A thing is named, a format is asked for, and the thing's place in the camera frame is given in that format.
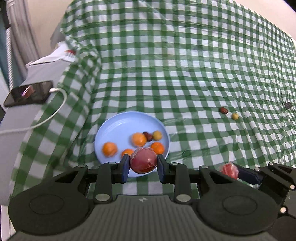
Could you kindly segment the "red plum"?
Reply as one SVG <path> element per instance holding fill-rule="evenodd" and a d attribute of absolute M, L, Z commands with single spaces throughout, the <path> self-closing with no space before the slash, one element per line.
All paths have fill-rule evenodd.
<path fill-rule="evenodd" d="M 230 178 L 235 179 L 235 180 L 238 179 L 239 170 L 238 170 L 237 166 L 235 164 L 233 164 L 232 162 L 224 164 L 220 168 L 220 172 Z"/>
<path fill-rule="evenodd" d="M 138 148 L 130 156 L 130 168 L 138 174 L 149 173 L 157 166 L 157 155 L 152 148 Z"/>

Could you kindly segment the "bare orange mandarin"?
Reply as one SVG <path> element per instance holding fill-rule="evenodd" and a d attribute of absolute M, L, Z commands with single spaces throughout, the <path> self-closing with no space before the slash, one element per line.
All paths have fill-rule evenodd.
<path fill-rule="evenodd" d="M 113 142 L 106 142 L 102 147 L 102 152 L 107 158 L 113 157 L 118 151 L 117 145 Z"/>

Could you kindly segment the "small orange kumquat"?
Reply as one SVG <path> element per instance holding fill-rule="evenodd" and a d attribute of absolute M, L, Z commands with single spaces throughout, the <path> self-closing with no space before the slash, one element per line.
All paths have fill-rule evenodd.
<path fill-rule="evenodd" d="M 134 153 L 133 149 L 125 149 L 125 150 L 122 151 L 121 157 L 123 158 L 125 154 L 131 156 L 133 153 Z"/>

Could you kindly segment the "small orange mandarin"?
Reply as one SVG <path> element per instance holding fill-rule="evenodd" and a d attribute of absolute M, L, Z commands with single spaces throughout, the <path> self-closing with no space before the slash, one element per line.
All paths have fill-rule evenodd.
<path fill-rule="evenodd" d="M 151 144 L 150 148 L 157 154 L 162 155 L 165 151 L 165 147 L 162 143 L 154 142 Z"/>

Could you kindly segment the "yellow longan fruit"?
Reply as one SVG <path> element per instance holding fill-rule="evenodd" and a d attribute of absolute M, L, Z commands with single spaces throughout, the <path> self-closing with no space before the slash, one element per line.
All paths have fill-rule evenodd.
<path fill-rule="evenodd" d="M 154 131 L 152 133 L 152 138 L 155 140 L 155 141 L 159 141 L 161 140 L 163 137 L 163 134 L 160 132 L 160 131 Z"/>

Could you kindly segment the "dark red jujube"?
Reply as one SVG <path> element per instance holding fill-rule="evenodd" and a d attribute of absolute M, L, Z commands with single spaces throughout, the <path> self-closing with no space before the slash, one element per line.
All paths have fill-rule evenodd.
<path fill-rule="evenodd" d="M 225 107 L 221 107 L 221 108 L 219 108 L 219 111 L 220 111 L 222 114 L 227 114 L 227 113 L 228 113 L 228 110 L 227 110 Z"/>
<path fill-rule="evenodd" d="M 147 142 L 151 142 L 153 140 L 153 136 L 151 133 L 143 132 L 143 135 L 145 136 Z"/>

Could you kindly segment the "orange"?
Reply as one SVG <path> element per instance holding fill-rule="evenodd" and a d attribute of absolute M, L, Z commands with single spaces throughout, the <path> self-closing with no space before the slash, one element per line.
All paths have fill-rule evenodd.
<path fill-rule="evenodd" d="M 136 147 L 143 147 L 147 143 L 147 139 L 143 133 L 134 133 L 132 135 L 132 144 Z"/>

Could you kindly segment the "small yellow longan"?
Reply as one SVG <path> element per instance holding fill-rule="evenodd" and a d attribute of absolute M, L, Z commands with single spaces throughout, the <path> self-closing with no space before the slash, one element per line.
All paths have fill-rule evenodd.
<path fill-rule="evenodd" d="M 239 119 L 239 115 L 238 115 L 238 113 L 233 113 L 232 114 L 232 116 L 231 116 L 231 118 L 233 119 L 233 120 L 238 120 Z"/>

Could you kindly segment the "light blue round plate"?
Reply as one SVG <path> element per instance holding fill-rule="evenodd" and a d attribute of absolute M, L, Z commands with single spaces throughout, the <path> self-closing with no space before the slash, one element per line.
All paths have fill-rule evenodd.
<path fill-rule="evenodd" d="M 165 148 L 163 157 L 166 158 L 170 152 L 171 139 L 160 120 L 139 111 L 119 113 L 109 118 L 99 128 L 94 140 L 96 157 L 101 164 L 120 162 L 122 151 L 136 149 L 136 146 L 132 143 L 134 133 L 153 133 L 154 131 L 160 131 L 162 134 L 159 142 Z M 117 146 L 117 153 L 113 157 L 106 157 L 103 154 L 102 148 L 106 142 L 112 142 Z"/>

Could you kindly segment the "green white checkered cloth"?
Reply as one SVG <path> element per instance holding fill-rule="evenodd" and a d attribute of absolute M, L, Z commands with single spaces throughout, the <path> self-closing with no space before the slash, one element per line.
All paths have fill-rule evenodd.
<path fill-rule="evenodd" d="M 141 111 L 189 168 L 295 165 L 295 42 L 234 1 L 73 1 L 61 31 L 75 60 L 35 116 L 10 196 L 79 164 L 110 117 Z M 227 114 L 219 108 L 225 107 Z M 238 113 L 239 119 L 231 118 Z"/>

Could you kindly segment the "black smartphone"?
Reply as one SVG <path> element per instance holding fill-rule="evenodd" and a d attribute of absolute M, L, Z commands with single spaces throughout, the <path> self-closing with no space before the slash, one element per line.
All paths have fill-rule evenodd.
<path fill-rule="evenodd" d="M 43 81 L 13 88 L 4 101 L 4 106 L 43 104 L 50 96 L 53 81 Z"/>

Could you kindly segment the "white paper with red print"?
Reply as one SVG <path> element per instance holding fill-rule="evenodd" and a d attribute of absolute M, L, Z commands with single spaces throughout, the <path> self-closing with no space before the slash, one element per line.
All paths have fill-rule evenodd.
<path fill-rule="evenodd" d="M 26 66 L 29 67 L 31 65 L 52 63 L 58 60 L 73 62 L 75 60 L 75 56 L 76 52 L 73 49 L 70 49 L 65 41 L 62 41 L 56 45 L 55 50 L 51 54 L 44 56 L 34 62 L 31 61 Z"/>

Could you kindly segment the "grey curtain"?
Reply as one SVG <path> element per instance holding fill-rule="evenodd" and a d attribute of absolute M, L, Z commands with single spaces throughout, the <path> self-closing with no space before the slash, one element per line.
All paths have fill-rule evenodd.
<path fill-rule="evenodd" d="M 37 37 L 31 23 L 27 1 L 8 1 L 8 17 L 12 31 L 13 50 L 22 73 L 27 64 L 41 57 Z"/>

